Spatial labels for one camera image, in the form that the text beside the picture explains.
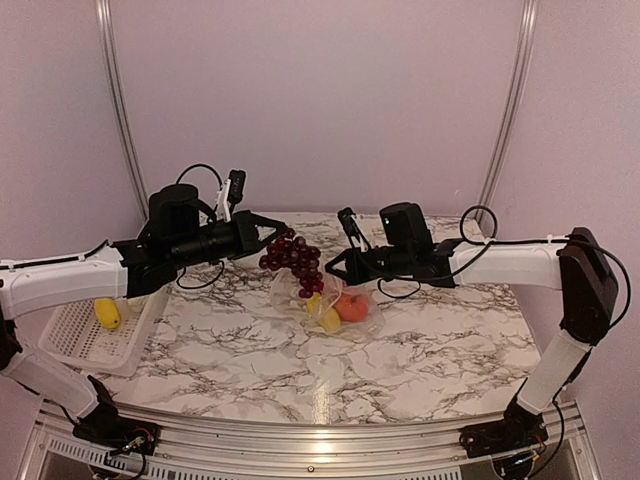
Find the purple fake grape bunch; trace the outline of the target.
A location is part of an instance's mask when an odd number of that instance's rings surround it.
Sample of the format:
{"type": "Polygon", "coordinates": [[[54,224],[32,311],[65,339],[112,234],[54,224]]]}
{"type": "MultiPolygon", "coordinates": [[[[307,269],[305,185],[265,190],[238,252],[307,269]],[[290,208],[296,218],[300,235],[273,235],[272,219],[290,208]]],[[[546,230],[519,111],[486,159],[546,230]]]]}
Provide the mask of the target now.
{"type": "Polygon", "coordinates": [[[318,247],[296,233],[292,228],[273,240],[258,261],[263,270],[288,269],[297,279],[298,296],[311,299],[324,291],[323,274],[320,272],[321,252],[318,247]]]}

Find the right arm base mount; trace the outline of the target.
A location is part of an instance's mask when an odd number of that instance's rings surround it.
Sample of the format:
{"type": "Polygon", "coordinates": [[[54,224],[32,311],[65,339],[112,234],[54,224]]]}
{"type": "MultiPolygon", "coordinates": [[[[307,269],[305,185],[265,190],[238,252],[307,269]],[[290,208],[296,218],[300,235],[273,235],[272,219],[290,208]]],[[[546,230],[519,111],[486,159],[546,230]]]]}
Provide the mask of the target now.
{"type": "Polygon", "coordinates": [[[477,458],[545,443],[548,438],[541,422],[525,426],[515,420],[502,419],[463,427],[459,443],[469,458],[477,458]]]}

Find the yellow fake lemon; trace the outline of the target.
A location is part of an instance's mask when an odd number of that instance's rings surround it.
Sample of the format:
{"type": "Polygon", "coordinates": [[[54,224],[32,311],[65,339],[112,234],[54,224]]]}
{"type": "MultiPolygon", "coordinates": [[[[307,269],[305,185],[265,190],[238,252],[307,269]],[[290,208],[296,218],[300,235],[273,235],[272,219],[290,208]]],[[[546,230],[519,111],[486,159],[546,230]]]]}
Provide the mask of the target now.
{"type": "Polygon", "coordinates": [[[306,300],[306,309],[310,320],[325,333],[335,333],[341,328],[341,318],[336,310],[323,300],[320,293],[315,292],[311,298],[306,300]]]}

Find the yellow fake banana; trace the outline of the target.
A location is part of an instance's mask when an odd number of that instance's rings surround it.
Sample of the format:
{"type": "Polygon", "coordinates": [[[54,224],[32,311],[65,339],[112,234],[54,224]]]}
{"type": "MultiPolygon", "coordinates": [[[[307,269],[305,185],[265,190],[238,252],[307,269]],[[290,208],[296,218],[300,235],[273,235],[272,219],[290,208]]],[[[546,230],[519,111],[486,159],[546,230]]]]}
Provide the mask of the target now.
{"type": "Polygon", "coordinates": [[[114,330],[121,324],[120,312],[114,299],[95,299],[94,312],[99,324],[106,329],[114,330]]]}

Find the clear zip top bag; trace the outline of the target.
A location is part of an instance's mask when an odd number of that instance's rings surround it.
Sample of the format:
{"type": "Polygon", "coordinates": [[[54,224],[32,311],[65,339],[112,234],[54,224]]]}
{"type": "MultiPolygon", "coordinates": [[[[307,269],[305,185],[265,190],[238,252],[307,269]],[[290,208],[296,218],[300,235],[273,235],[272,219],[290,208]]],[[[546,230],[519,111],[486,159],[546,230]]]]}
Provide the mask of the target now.
{"type": "Polygon", "coordinates": [[[326,275],[323,282],[321,292],[303,298],[298,279],[290,271],[282,271],[271,283],[271,306],[284,317],[295,320],[309,334],[363,343],[381,332],[386,320],[366,288],[349,287],[330,275],[326,275]]]}

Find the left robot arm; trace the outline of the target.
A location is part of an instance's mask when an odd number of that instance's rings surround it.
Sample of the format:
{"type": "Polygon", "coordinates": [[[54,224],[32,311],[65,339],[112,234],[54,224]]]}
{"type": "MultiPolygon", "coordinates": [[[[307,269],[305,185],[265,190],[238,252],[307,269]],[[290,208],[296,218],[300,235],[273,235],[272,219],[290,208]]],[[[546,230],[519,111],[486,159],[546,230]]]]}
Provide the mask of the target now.
{"type": "Polygon", "coordinates": [[[151,195],[149,219],[133,240],[105,242],[85,254],[1,264],[1,374],[64,407],[106,445],[125,438],[126,423],[106,387],[50,354],[20,344],[14,322],[35,311],[99,298],[138,298],[175,281],[180,271],[257,254],[287,230],[285,223],[232,212],[242,197],[236,181],[220,193],[217,216],[190,184],[151,195]]]}

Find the white fake cauliflower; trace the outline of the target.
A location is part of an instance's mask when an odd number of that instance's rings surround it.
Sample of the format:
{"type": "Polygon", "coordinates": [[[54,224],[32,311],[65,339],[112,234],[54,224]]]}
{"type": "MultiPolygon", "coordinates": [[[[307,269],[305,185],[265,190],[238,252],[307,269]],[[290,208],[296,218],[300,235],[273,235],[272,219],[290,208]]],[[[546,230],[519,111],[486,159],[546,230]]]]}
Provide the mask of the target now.
{"type": "Polygon", "coordinates": [[[133,311],[141,311],[147,302],[147,296],[137,297],[137,298],[128,298],[123,300],[123,304],[133,310],[133,311]]]}

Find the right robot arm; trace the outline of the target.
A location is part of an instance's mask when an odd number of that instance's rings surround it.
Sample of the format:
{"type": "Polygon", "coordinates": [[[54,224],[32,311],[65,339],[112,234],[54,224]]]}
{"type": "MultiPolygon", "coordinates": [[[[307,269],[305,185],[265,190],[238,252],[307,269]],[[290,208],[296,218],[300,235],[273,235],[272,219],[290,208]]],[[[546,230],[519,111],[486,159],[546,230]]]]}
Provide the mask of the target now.
{"type": "Polygon", "coordinates": [[[610,256],[587,228],[544,239],[472,240],[460,235],[436,242],[415,203],[390,205],[379,215],[387,243],[374,247],[354,212],[339,211],[350,246],[326,264],[327,273],[348,286],[397,280],[439,288],[506,284],[561,292],[559,331],[495,428],[502,446],[519,446],[612,328],[619,287],[610,256]]]}

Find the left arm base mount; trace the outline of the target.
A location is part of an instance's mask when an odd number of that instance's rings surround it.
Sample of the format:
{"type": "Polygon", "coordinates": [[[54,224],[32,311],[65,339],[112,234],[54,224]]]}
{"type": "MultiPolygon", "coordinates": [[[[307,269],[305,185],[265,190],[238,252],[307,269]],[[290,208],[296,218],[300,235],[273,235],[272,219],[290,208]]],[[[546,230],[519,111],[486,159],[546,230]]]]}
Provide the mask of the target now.
{"type": "Polygon", "coordinates": [[[118,417],[97,425],[79,422],[72,433],[76,438],[109,447],[114,455],[142,452],[150,456],[155,451],[160,427],[153,422],[118,417]]]}

